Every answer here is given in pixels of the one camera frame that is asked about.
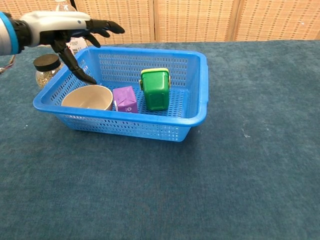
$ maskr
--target basket rim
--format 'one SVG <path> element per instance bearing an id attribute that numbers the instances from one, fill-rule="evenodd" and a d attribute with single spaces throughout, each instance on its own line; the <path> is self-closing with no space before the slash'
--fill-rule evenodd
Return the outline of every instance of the basket rim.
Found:
<path id="1" fill-rule="evenodd" d="M 61 106 L 61 105 L 47 105 L 42 102 L 43 97 L 51 90 L 51 88 L 60 80 L 60 77 L 65 74 L 68 70 L 64 66 L 49 83 L 35 96 L 33 99 L 33 106 L 41 111 L 51 114 L 59 115 L 75 115 L 80 117 L 88 118 L 99 118 L 116 120 L 123 122 L 139 122 L 146 124 L 156 124 L 156 125 L 171 125 L 179 127 L 192 127 L 200 125 L 207 116 L 207 104 L 209 101 L 209 76 L 208 76 L 208 65 L 207 58 L 204 54 L 197 51 L 188 50 L 170 50 L 170 49 L 158 49 L 158 48 L 138 48 L 138 47 L 117 47 L 117 46 L 102 46 L 101 48 L 96 48 L 94 46 L 89 46 L 81 51 L 79 51 L 75 57 L 78 57 L 86 51 L 99 51 L 99 49 L 112 50 L 113 52 L 136 52 L 136 53 L 168 53 L 168 54 L 185 54 L 198 56 L 200 59 L 200 84 L 199 84 L 199 102 L 198 111 L 194 117 L 183 118 L 183 117 L 173 117 L 173 116 L 163 116 L 163 115 L 152 115 L 145 113 L 131 113 L 131 112 L 118 112 L 118 111 L 105 111 L 98 109 L 84 109 L 77 107 Z"/>

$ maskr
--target black jar lid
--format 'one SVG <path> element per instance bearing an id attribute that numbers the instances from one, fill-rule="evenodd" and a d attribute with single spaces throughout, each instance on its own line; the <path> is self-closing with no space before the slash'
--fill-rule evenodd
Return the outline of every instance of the black jar lid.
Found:
<path id="1" fill-rule="evenodd" d="M 55 54 L 45 54 L 37 57 L 33 61 L 35 69 L 37 69 L 39 72 L 48 72 L 55 70 L 57 67 L 60 66 L 60 64 L 60 59 Z"/>

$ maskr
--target blue plastic basket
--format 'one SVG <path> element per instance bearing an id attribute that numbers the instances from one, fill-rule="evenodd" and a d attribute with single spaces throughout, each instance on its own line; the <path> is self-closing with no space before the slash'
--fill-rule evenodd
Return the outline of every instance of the blue plastic basket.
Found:
<path id="1" fill-rule="evenodd" d="M 200 125 L 206 118 L 208 66 L 201 53 L 104 46 L 87 47 L 76 58 L 99 85 L 111 90 L 132 86 L 139 113 L 61 106 L 68 93 L 85 86 L 65 66 L 35 97 L 33 105 L 39 111 L 55 114 L 71 129 L 180 142 L 192 126 Z M 141 70 L 149 68 L 170 71 L 168 110 L 146 109 L 139 79 Z"/>

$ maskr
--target beige bowl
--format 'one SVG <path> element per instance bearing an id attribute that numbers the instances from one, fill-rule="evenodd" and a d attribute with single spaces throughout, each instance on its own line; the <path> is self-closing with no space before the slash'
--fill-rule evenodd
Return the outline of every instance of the beige bowl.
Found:
<path id="1" fill-rule="evenodd" d="M 63 99 L 61 105 L 84 109 L 111 110 L 113 94 L 105 86 L 88 85 L 70 92 Z"/>

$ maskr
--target woven panel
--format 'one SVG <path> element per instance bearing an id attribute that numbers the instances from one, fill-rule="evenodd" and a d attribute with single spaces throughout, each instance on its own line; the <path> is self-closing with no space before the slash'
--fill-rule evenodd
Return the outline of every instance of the woven panel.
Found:
<path id="1" fill-rule="evenodd" d="M 104 38 L 95 34 L 101 44 L 150 43 L 155 41 L 152 0 L 76 0 L 77 10 L 93 19 L 111 20 L 125 29 L 125 34 Z"/>
<path id="2" fill-rule="evenodd" d="M 320 0 L 244 0 L 236 41 L 314 40 Z"/>
<path id="3" fill-rule="evenodd" d="M 14 19 L 32 11 L 55 11 L 56 6 L 54 0 L 0 0 L 0 11 L 10 13 Z"/>
<path id="4" fill-rule="evenodd" d="M 233 0 L 155 0 L 159 42 L 226 41 Z"/>

